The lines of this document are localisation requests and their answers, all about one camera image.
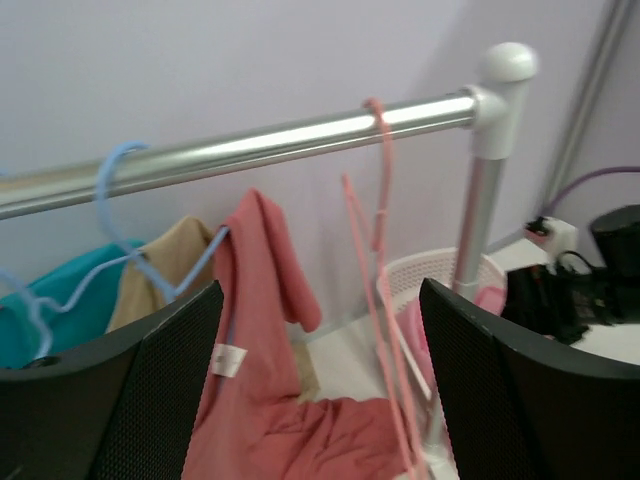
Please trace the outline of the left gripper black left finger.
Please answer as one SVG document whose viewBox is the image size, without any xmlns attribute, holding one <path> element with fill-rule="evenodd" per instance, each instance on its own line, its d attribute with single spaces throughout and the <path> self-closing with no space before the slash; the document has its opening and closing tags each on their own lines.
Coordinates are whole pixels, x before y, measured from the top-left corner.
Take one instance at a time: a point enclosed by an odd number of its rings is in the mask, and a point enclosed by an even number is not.
<svg viewBox="0 0 640 480">
<path fill-rule="evenodd" d="M 178 479 L 218 332 L 218 282 L 1 371 L 4 479 Z"/>
</svg>

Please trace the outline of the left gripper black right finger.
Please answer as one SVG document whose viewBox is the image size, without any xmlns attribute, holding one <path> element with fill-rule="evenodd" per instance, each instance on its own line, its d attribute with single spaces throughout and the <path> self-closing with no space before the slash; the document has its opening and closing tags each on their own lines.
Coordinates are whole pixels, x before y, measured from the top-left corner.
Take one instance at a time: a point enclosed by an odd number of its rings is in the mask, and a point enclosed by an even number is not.
<svg viewBox="0 0 640 480">
<path fill-rule="evenodd" d="M 638 366 L 549 340 L 433 279 L 419 301 L 460 478 L 638 478 Z"/>
</svg>

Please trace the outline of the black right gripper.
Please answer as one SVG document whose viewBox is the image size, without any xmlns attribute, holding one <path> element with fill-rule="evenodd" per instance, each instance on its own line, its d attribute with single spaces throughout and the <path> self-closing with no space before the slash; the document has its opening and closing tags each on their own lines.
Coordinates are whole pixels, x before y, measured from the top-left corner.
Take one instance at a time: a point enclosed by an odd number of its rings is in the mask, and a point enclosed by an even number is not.
<svg viewBox="0 0 640 480">
<path fill-rule="evenodd" d="M 517 325 L 571 345 L 592 325 L 622 322 L 622 309 L 605 270 L 586 274 L 539 264 L 507 273 L 507 296 L 501 316 Z"/>
</svg>

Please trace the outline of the pink t-shirt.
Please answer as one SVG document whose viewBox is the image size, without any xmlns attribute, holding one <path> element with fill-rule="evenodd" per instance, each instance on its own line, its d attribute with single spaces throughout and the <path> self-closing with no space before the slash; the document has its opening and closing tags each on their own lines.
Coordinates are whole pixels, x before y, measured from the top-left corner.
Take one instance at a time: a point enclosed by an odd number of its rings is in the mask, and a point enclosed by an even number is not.
<svg viewBox="0 0 640 480">
<path fill-rule="evenodd" d="M 474 299 L 477 306 L 493 314 L 502 312 L 505 301 L 506 291 L 493 286 L 481 288 Z M 397 321 L 422 375 L 425 379 L 431 378 L 433 368 L 418 298 L 408 303 Z"/>
</svg>

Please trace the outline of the coral red t-shirt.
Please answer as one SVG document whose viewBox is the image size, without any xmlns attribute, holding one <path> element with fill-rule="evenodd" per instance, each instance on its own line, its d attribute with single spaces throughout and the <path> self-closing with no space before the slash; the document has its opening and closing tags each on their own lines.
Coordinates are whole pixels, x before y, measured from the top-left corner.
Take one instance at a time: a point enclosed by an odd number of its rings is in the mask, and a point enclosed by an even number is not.
<svg viewBox="0 0 640 480">
<path fill-rule="evenodd" d="M 280 207 L 249 191 L 214 255 L 224 294 L 187 479 L 391 479 L 405 470 L 384 398 L 301 401 L 286 327 L 311 332 L 318 302 Z"/>
</svg>

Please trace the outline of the pink wire hanger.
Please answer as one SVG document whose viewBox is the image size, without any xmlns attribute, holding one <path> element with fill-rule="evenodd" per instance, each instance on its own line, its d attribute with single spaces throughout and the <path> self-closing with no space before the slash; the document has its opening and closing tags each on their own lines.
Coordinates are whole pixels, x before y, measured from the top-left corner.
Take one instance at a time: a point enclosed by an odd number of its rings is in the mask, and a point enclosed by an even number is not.
<svg viewBox="0 0 640 480">
<path fill-rule="evenodd" d="M 382 103 L 370 98 L 364 102 L 364 107 L 373 115 L 374 126 L 381 137 L 382 174 L 373 223 L 369 223 L 366 219 L 351 179 L 346 174 L 341 177 L 342 188 L 351 235 L 365 287 L 369 316 L 374 327 L 378 358 L 406 473 L 411 479 L 428 479 L 430 477 L 429 467 L 422 455 L 417 410 L 400 345 L 398 325 L 392 310 L 391 295 L 388 290 L 383 291 L 383 312 L 379 313 L 375 306 L 373 287 L 369 280 L 368 254 L 373 253 L 378 279 L 382 281 L 385 288 L 389 286 L 384 260 L 394 152 L 391 128 L 384 120 Z"/>
</svg>

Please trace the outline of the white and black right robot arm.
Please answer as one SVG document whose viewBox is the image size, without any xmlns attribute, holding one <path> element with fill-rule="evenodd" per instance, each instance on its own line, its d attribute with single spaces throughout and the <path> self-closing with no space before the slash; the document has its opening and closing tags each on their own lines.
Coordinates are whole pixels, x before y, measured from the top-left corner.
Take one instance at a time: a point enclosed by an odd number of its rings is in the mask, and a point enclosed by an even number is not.
<svg viewBox="0 0 640 480">
<path fill-rule="evenodd" d="M 560 242 L 549 217 L 531 222 L 526 231 L 543 246 L 547 261 L 507 273 L 503 318 L 567 345 L 594 325 L 639 322 L 637 205 L 612 210 L 589 224 L 602 266 Z"/>
</svg>

